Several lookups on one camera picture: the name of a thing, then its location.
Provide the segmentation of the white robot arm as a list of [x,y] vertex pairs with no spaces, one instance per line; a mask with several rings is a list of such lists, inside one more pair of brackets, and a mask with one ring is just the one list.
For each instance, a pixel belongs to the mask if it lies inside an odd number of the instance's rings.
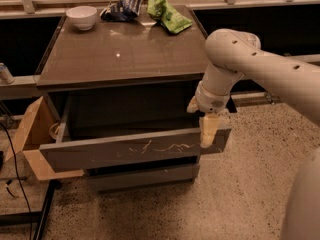
[[[206,39],[209,59],[187,111],[201,111],[200,145],[212,145],[218,114],[232,87],[244,76],[278,96],[315,125],[320,125],[319,67],[261,49],[253,33],[218,29]],[[320,148],[301,165],[291,187],[280,240],[320,240]]]

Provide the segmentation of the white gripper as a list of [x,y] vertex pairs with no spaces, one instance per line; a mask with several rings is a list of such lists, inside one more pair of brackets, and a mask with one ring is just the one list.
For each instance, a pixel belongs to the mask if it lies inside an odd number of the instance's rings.
[[200,126],[200,146],[202,148],[209,148],[213,144],[220,118],[217,114],[222,111],[230,95],[217,95],[209,92],[202,82],[199,82],[195,97],[192,97],[188,106],[188,113],[195,113],[197,110],[206,113],[203,117],[199,118]]

